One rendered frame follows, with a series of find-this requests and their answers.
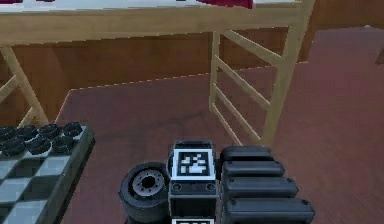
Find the pale wooden bed frame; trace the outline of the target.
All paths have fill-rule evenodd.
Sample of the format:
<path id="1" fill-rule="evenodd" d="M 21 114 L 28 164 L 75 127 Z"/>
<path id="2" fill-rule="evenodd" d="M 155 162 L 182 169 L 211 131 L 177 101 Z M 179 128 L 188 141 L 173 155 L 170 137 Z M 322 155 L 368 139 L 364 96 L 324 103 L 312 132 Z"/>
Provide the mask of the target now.
<path id="1" fill-rule="evenodd" d="M 0 86 L 0 102 L 20 88 L 30 109 L 22 122 L 48 118 L 33 91 L 13 46 L 85 40 L 160 36 L 209 32 L 212 35 L 209 108 L 221 100 L 250 139 L 272 143 L 290 87 L 307 26 L 316 0 L 253 0 L 252 9 L 201 9 L 166 11 L 113 11 L 0 15 L 0 55 L 12 76 Z M 221 38 L 227 38 L 274 66 L 277 76 L 270 98 L 265 98 L 219 56 Z M 224 71 L 267 113 L 264 130 L 257 133 L 217 85 Z"/>

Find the grey checkered game board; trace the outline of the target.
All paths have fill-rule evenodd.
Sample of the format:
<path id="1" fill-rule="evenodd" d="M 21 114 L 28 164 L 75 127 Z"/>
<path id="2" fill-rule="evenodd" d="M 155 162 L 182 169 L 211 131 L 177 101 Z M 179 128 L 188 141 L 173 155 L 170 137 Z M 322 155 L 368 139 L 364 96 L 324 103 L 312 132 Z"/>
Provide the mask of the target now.
<path id="1" fill-rule="evenodd" d="M 63 127 L 57 136 L 65 136 Z M 0 151 L 0 224 L 57 224 L 69 190 L 95 143 L 94 131 L 88 126 L 65 153 L 51 147 L 42 154 L 26 150 L 16 156 Z"/>

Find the red blanket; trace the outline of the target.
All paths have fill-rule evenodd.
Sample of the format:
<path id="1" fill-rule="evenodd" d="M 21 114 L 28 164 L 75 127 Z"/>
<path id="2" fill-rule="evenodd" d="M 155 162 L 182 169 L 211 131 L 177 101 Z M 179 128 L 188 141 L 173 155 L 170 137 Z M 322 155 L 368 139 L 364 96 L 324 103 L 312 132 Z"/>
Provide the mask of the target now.
<path id="1" fill-rule="evenodd" d="M 253 8 L 253 0 L 197 0 L 198 2 L 225 7 L 243 7 L 246 9 Z"/>

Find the white mattress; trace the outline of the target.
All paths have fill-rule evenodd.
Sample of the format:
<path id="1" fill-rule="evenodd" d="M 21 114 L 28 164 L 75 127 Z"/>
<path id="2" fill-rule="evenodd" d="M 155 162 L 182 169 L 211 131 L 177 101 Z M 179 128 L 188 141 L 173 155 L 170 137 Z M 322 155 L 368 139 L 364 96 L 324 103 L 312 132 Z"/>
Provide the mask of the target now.
<path id="1" fill-rule="evenodd" d="M 217 6 L 207 4 L 206 0 L 0 0 L 0 15 L 201 9 L 246 7 Z"/>

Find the black round game piece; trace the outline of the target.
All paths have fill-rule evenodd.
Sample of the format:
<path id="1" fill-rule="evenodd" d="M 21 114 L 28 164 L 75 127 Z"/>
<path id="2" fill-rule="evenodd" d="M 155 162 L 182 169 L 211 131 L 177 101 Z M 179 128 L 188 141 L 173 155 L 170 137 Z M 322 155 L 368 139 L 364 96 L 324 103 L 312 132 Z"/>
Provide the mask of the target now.
<path id="1" fill-rule="evenodd" d="M 32 155 L 37 155 L 48 151 L 51 147 L 51 142 L 49 139 L 39 136 L 30 141 L 26 147 Z"/>
<path id="2" fill-rule="evenodd" d="M 15 128 L 12 126 L 0 126 L 0 142 L 7 141 L 15 136 Z"/>
<path id="3" fill-rule="evenodd" d="M 57 124 L 48 124 L 39 129 L 39 134 L 48 139 L 54 139 L 61 133 L 61 128 Z"/>
<path id="4" fill-rule="evenodd" d="M 63 127 L 63 134 L 69 137 L 76 137 L 83 131 L 79 122 L 70 122 Z"/>
<path id="5" fill-rule="evenodd" d="M 18 137 L 9 139 L 0 147 L 0 151 L 5 156 L 16 156 L 23 153 L 25 150 L 26 146 L 24 140 Z"/>
<path id="6" fill-rule="evenodd" d="M 53 151 L 56 153 L 65 153 L 70 151 L 74 147 L 74 140 L 69 136 L 57 137 L 52 142 Z"/>
<path id="7" fill-rule="evenodd" d="M 21 128 L 18 128 L 15 131 L 15 136 L 28 141 L 35 138 L 38 135 L 38 129 L 34 125 L 27 125 Z"/>

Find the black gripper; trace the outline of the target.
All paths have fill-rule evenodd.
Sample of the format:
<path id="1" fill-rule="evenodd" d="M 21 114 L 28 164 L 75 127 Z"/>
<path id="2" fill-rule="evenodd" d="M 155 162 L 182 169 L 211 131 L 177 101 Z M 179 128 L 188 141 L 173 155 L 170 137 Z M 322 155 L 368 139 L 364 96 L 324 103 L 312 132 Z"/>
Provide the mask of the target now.
<path id="1" fill-rule="evenodd" d="M 125 224 L 170 224 L 168 185 L 163 163 L 146 162 L 131 169 L 118 192 L 127 215 Z"/>

